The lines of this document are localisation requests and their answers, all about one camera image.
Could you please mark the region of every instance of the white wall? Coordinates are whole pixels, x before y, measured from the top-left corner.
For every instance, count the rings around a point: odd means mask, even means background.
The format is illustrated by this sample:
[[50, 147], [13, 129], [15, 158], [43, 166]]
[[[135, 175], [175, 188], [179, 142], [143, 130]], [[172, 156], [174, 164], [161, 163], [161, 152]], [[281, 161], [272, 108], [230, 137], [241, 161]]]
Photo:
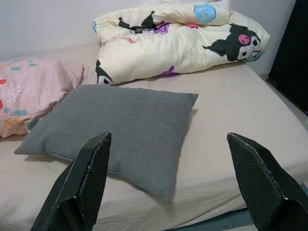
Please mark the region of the white wall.
[[253, 18], [270, 34], [262, 57], [249, 63], [257, 74], [269, 73], [296, 0], [231, 0], [233, 9]]
[[[95, 43], [92, 20], [104, 13], [159, 0], [0, 0], [0, 59]], [[268, 73], [295, 0], [231, 0], [271, 35], [263, 57], [251, 67]]]

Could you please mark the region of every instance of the bed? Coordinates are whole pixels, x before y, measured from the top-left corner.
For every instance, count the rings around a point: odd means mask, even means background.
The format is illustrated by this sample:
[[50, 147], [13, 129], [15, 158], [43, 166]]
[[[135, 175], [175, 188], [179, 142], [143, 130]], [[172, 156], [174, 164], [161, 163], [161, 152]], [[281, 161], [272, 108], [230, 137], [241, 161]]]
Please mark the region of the bed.
[[[82, 83], [93, 84], [97, 52], [97, 45], [88, 45], [36, 55], [83, 63]], [[268, 148], [298, 183], [308, 179], [308, 132], [244, 63], [120, 87], [195, 92], [199, 98], [181, 149], [174, 202], [161, 203], [129, 182], [108, 176], [95, 231], [162, 231], [244, 208], [228, 132]], [[0, 139], [0, 230], [30, 230], [54, 181], [69, 163], [51, 156], [15, 155], [23, 138]]]

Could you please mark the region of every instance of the black cartoon character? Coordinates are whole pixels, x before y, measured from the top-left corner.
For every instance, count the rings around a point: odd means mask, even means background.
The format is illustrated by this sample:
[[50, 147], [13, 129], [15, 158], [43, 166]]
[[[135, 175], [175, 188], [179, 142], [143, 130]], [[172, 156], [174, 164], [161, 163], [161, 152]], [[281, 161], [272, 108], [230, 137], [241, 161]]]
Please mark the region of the black cartoon character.
[[123, 22], [123, 19], [121, 17], [119, 17], [119, 26], [129, 29], [130, 32], [132, 34], [142, 34], [143, 31], [155, 31], [157, 30], [156, 25], [154, 23], [152, 14], [154, 14], [155, 12], [152, 11], [151, 14], [149, 16], [147, 16], [144, 21], [141, 23], [141, 26], [132, 26], [130, 27], [129, 24]]
[[230, 32], [226, 40], [218, 39], [212, 46], [205, 47], [221, 57], [227, 55], [229, 61], [254, 61], [261, 56], [259, 50], [261, 40], [257, 34], [245, 26], [230, 24]]
[[112, 85], [112, 79], [109, 77], [109, 75], [100, 67], [101, 62], [99, 60], [96, 61], [96, 74], [97, 74], [97, 84], [107, 84]]

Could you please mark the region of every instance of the comforter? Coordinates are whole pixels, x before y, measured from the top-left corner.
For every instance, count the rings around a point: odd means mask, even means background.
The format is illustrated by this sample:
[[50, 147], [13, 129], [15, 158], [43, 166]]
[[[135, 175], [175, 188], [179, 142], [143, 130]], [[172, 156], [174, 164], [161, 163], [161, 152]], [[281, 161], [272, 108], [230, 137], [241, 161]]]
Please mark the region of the comforter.
[[97, 83], [108, 85], [255, 61], [270, 37], [230, 0], [121, 10], [96, 18], [93, 29], [102, 43]]

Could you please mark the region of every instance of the cartoon character print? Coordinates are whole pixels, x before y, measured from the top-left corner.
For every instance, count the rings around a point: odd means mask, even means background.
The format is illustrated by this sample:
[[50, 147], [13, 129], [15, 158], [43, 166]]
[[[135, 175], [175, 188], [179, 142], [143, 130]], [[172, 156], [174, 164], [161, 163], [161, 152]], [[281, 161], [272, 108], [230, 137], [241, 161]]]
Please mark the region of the cartoon character print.
[[164, 21], [162, 21], [162, 22], [156, 24], [157, 30], [149, 31], [148, 33], [150, 33], [150, 34], [153, 33], [154, 35], [165, 35], [169, 31], [169, 26], [170, 26], [170, 23], [165, 23]]
[[245, 26], [239, 26], [236, 24], [230, 24], [230, 32], [226, 40], [218, 39], [212, 46], [205, 47], [221, 57], [226, 55], [228, 61], [245, 61], [251, 62], [257, 60], [261, 55], [259, 50], [261, 40], [257, 34], [248, 30]]
[[107, 84], [112, 85], [112, 79], [110, 76], [101, 68], [101, 62], [96, 61], [96, 74], [97, 74], [97, 84]]
[[193, 13], [199, 22], [207, 24], [216, 18], [216, 10], [211, 4], [195, 5]]
[[132, 34], [142, 34], [144, 31], [155, 31], [157, 27], [153, 21], [152, 14], [155, 12], [152, 11], [149, 16], [147, 16], [144, 21], [141, 23], [141, 26], [130, 26], [128, 23], [123, 21], [122, 17], [119, 17], [119, 26], [129, 29]]
[[169, 70], [167, 71], [164, 71], [163, 73], [161, 73], [160, 75], [158, 76], [168, 76], [168, 75], [175, 75], [177, 74], [176, 72], [173, 72], [174, 71], [174, 66], [172, 65]]

